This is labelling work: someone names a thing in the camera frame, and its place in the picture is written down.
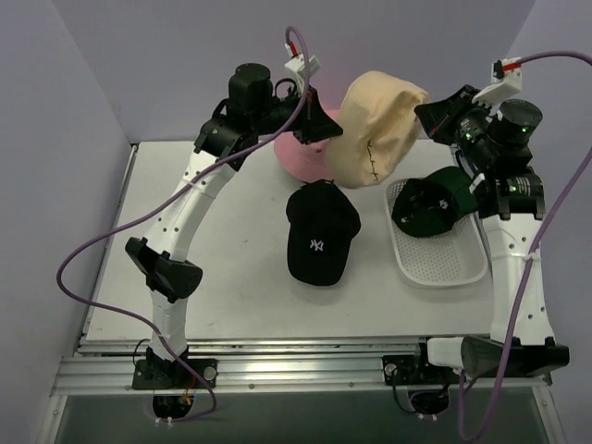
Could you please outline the pink bucket hat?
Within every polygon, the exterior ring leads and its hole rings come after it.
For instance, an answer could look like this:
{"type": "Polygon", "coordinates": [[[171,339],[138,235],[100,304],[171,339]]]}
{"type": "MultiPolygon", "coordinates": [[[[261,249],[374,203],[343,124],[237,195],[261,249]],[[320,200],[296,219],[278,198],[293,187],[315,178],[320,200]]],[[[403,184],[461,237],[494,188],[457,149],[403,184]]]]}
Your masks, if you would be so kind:
{"type": "Polygon", "coordinates": [[[301,144],[291,132],[286,132],[275,139],[274,153],[284,170],[297,180],[305,183],[332,180],[326,166],[328,143],[329,139],[301,144]]]}

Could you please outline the beige bucket hat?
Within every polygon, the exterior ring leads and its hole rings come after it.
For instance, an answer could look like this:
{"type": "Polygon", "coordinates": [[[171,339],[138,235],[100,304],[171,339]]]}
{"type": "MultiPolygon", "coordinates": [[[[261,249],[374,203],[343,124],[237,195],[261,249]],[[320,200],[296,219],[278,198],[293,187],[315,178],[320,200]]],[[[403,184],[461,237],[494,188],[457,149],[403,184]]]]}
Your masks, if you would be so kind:
{"type": "Polygon", "coordinates": [[[337,115],[343,133],[327,144],[334,181],[353,190],[387,179],[421,132],[414,109],[429,102],[428,92],[410,81],[376,70],[358,77],[337,115]]]}

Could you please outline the black baseball cap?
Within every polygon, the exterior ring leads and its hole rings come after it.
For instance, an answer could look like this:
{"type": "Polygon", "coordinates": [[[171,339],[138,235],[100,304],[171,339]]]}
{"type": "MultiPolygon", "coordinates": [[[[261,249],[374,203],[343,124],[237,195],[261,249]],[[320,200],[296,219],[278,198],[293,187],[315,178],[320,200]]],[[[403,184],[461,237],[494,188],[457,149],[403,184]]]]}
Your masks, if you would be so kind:
{"type": "Polygon", "coordinates": [[[359,213],[348,197],[332,181],[307,183],[289,197],[286,217],[291,276],[317,287],[337,284],[361,230],[359,213]]]}

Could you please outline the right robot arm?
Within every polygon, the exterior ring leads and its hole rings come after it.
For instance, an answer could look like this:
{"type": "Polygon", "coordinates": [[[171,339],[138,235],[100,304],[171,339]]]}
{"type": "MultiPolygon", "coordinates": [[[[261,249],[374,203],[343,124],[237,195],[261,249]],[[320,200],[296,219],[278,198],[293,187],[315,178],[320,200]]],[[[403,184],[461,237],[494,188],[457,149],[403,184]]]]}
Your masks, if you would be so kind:
{"type": "Polygon", "coordinates": [[[550,221],[530,138],[542,111],[522,99],[483,101],[469,85],[414,109],[429,139],[456,148],[473,169],[467,194],[487,236],[494,312],[488,337],[451,340],[452,365],[468,376],[534,377],[570,362],[550,325],[540,242],[550,221]]]}

